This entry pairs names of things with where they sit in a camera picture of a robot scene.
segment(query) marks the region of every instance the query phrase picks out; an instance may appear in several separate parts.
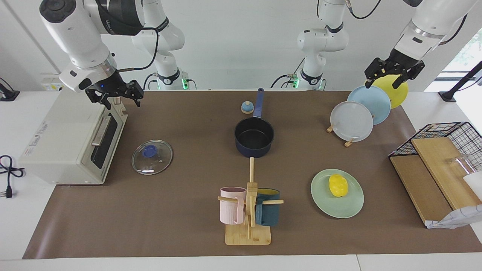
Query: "yellow plate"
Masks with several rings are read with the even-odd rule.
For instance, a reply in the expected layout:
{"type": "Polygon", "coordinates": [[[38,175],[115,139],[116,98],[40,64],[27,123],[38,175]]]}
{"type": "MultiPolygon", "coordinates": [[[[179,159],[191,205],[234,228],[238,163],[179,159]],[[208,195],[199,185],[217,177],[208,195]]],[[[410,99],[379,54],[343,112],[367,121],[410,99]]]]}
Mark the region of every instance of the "yellow plate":
{"type": "Polygon", "coordinates": [[[408,83],[403,82],[397,89],[394,89],[392,84],[399,77],[399,75],[389,74],[384,77],[380,77],[373,85],[379,87],[385,91],[390,98],[391,108],[401,105],[408,95],[408,83]]]}

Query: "yellow bell pepper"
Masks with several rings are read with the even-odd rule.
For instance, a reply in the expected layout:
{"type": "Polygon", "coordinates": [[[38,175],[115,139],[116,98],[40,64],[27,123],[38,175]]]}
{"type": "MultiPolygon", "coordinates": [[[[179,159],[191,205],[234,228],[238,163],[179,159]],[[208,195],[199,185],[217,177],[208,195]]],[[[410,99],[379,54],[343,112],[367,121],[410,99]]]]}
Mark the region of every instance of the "yellow bell pepper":
{"type": "Polygon", "coordinates": [[[343,197],[348,194],[348,182],[340,174],[330,176],[330,192],[335,197],[343,197]]]}

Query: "dish rack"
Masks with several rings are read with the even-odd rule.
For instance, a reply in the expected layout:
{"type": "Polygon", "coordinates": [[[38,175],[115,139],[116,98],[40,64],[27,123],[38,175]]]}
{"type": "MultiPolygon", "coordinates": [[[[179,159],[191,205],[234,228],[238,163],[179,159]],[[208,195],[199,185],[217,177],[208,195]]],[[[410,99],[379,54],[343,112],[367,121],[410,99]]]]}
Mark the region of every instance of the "dish rack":
{"type": "Polygon", "coordinates": [[[464,154],[482,170],[482,136],[469,122],[428,124],[389,155],[426,225],[454,210],[482,204],[452,162],[464,154]]]}

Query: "brown table mat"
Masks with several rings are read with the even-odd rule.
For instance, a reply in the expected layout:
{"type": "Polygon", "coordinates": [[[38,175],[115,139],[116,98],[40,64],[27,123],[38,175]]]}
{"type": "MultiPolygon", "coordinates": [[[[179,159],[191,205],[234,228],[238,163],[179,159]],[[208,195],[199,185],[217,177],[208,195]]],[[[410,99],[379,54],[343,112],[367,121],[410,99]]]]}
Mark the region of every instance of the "brown table mat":
{"type": "Polygon", "coordinates": [[[268,246],[227,246],[219,221],[219,189],[246,186],[249,159],[234,144],[256,92],[148,92],[129,118],[104,185],[57,186],[24,258],[324,255],[480,252],[472,228],[427,230],[388,155],[414,129],[393,109],[372,134],[350,148],[328,134],[330,112],[348,92],[266,92],[263,118],[274,127],[271,151],[255,161],[260,187],[281,191],[280,222],[268,246]],[[172,164],[153,176],[131,166],[141,143],[162,139],[172,164]],[[321,170],[353,175],[365,195],[349,219],[323,213],[310,184],[321,170]]]}

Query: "green plate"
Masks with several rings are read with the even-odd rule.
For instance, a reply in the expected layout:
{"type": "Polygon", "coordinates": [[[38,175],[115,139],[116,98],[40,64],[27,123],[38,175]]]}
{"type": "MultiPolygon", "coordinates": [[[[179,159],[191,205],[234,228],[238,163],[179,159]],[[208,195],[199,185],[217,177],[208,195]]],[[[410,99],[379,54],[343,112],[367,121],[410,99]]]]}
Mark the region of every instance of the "green plate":
{"type": "Polygon", "coordinates": [[[336,218],[349,218],[363,207],[363,190],[357,180],[350,174],[339,169],[325,169],[313,178],[311,196],[316,205],[326,214],[336,218]],[[335,197],[330,192],[329,180],[333,174],[340,174],[348,182],[348,194],[335,197]]]}

